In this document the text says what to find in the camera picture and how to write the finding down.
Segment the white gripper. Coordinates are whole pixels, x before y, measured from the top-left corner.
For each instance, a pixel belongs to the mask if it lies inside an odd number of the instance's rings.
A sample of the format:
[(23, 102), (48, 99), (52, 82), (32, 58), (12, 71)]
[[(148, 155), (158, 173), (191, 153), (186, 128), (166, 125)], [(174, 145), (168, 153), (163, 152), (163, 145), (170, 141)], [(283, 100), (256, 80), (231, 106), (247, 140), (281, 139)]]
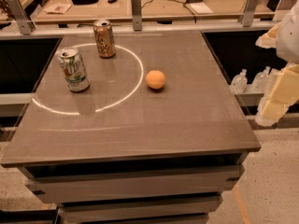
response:
[(299, 7), (293, 7), (281, 23), (255, 42), (264, 49), (274, 49), (276, 44), (277, 56), (288, 63), (280, 71), (271, 73), (258, 105), (255, 121), (264, 127), (277, 123), (299, 100)]

